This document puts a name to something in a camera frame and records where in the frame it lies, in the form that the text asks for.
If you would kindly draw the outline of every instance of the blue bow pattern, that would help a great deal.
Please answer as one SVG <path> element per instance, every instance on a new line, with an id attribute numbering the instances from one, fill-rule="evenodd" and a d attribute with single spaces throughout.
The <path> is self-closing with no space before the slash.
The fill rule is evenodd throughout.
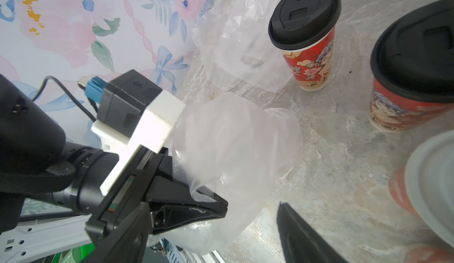
<path id="1" fill-rule="evenodd" d="M 14 21 L 14 18 L 16 17 L 16 13 L 14 12 L 14 0 L 8 0 L 6 2 L 6 8 L 8 8 L 11 11 L 11 15 L 9 17 L 5 16 L 2 11 L 2 5 L 0 5 L 0 19 L 3 19 L 7 22 L 12 22 Z"/>
<path id="2" fill-rule="evenodd" d="M 177 92 L 177 87 L 175 86 L 175 76 L 170 71 L 164 70 L 181 70 L 186 68 L 188 65 L 183 64 L 183 57 L 180 58 L 177 62 L 167 65 L 167 63 L 172 59 L 172 53 L 165 47 L 161 46 L 157 51 L 158 61 L 156 63 L 156 68 L 153 70 L 153 73 L 157 75 L 156 84 L 160 84 L 162 76 L 167 78 L 172 83 L 172 94 L 174 95 Z"/>

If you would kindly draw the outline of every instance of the green object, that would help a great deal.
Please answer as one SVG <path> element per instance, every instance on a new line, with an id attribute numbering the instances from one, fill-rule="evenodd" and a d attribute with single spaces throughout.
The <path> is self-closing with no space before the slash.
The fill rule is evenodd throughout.
<path id="1" fill-rule="evenodd" d="M 97 23 L 93 24 L 92 30 L 93 33 L 97 36 L 108 36 L 114 34 L 120 27 L 120 18 L 115 18 L 113 21 L 105 20 L 107 25 L 110 27 L 110 30 L 105 30 L 101 28 Z"/>
<path id="2" fill-rule="evenodd" d="M 81 247 L 73 249 L 73 258 L 76 263 L 80 263 L 82 260 L 87 258 L 90 253 L 94 250 L 94 244 L 90 243 Z"/>
<path id="3" fill-rule="evenodd" d="M 93 42 L 91 44 L 91 52 L 104 67 L 110 69 L 112 72 L 115 71 L 110 51 L 104 43 L 97 40 Z"/>
<path id="4" fill-rule="evenodd" d="M 55 254 L 54 259 L 52 259 L 52 263 L 59 263 L 61 259 L 61 252 Z"/>

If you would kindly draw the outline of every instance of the white metal frame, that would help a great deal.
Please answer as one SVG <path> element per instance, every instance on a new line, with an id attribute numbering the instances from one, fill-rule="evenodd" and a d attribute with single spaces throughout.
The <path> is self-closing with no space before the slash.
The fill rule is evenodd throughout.
<path id="1" fill-rule="evenodd" d="M 2 232 L 0 262 L 29 263 L 91 243 L 85 232 L 90 216 L 77 216 L 44 224 L 28 224 Z"/>

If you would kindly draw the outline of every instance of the gray marble surface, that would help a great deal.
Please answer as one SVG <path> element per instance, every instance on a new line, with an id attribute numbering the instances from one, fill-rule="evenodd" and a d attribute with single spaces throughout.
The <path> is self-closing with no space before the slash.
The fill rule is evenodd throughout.
<path id="1" fill-rule="evenodd" d="M 279 181 L 258 218 L 220 250 L 227 262 L 284 262 L 275 224 L 280 201 L 289 202 L 352 263 L 403 262 L 413 244 L 445 246 L 421 219 L 393 201 L 387 183 L 419 144 L 454 129 L 454 113 L 395 135 L 378 131 L 368 121 L 373 79 L 369 59 L 375 41 L 395 20 L 434 1 L 342 0 L 332 79 L 325 88 L 305 92 L 292 79 L 278 94 L 244 82 L 227 90 L 263 108 L 293 110 L 304 134 L 304 161 Z M 177 96 L 189 104 L 220 93 L 196 55 Z"/>

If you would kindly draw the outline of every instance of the plastic bag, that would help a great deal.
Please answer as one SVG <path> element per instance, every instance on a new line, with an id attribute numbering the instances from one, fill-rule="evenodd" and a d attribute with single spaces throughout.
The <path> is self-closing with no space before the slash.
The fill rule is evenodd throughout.
<path id="1" fill-rule="evenodd" d="M 277 179 L 296 163 L 302 132 L 293 112 L 263 110 L 234 94 L 188 105 L 173 131 L 173 177 L 196 190 L 206 186 L 228 202 L 224 219 L 163 234 L 197 254 L 230 244 L 258 216 Z"/>
<path id="2" fill-rule="evenodd" d="M 216 0 L 193 28 L 207 76 L 221 90 L 237 79 L 280 91 L 292 72 L 268 36 L 280 0 Z"/>

